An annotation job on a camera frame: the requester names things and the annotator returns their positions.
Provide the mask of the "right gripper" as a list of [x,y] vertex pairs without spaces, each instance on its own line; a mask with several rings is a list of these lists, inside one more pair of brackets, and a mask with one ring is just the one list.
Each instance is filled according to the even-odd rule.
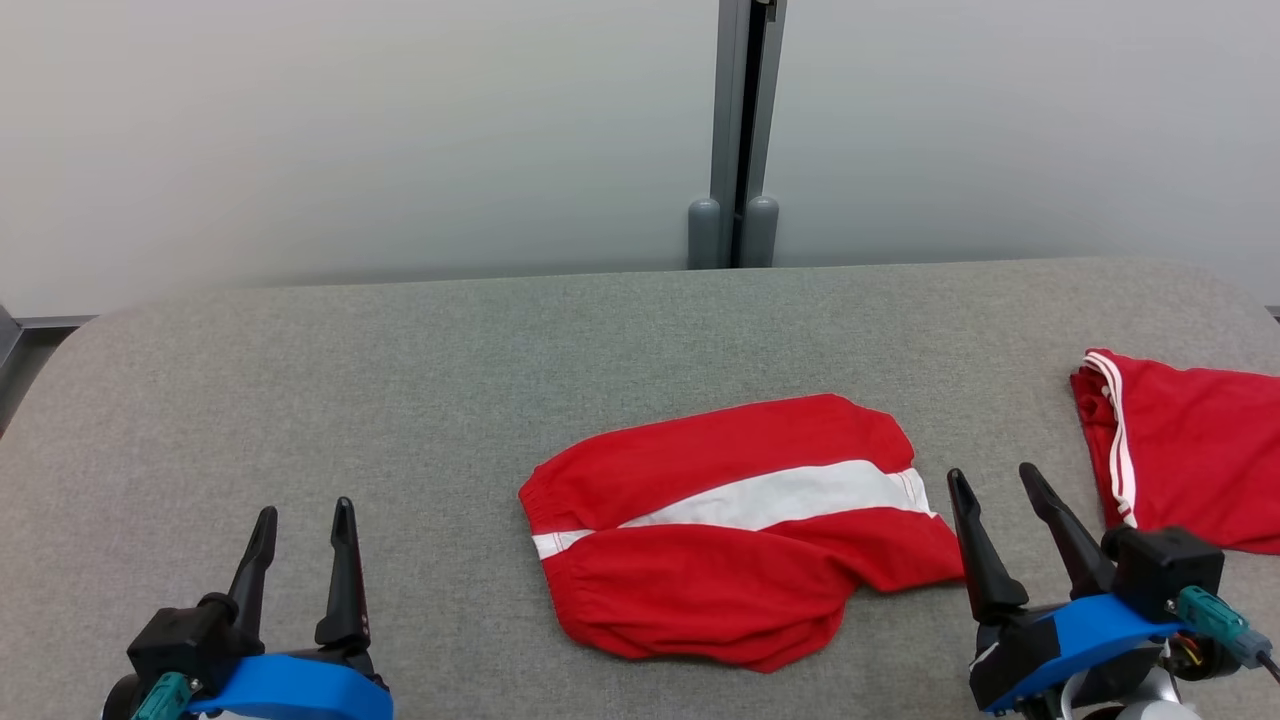
[[[1019,477],[1038,519],[1051,532],[1070,580],[1070,600],[1107,594],[1115,565],[1083,523],[1032,462]],[[948,493],[963,557],[972,616],[982,626],[1005,626],[1023,614],[1029,596],[1005,568],[980,519],[980,502],[964,473],[950,469]],[[1020,700],[1024,719],[1198,719],[1179,683],[1230,676],[1242,664],[1217,641],[1178,633],[1084,670],[1036,698]]]

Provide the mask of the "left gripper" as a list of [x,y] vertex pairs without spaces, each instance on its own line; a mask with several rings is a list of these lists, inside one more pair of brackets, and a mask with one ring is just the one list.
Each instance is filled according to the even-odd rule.
[[[265,577],[274,560],[278,519],[275,506],[266,506],[259,512],[230,584],[229,596],[238,609],[233,628],[252,642],[260,642]],[[333,564],[326,607],[316,624],[314,639],[323,650],[364,652],[371,644],[369,606],[355,503],[348,497],[339,497],[335,502],[330,546]],[[109,691],[100,717],[131,720],[138,702],[140,679],[125,675]]]

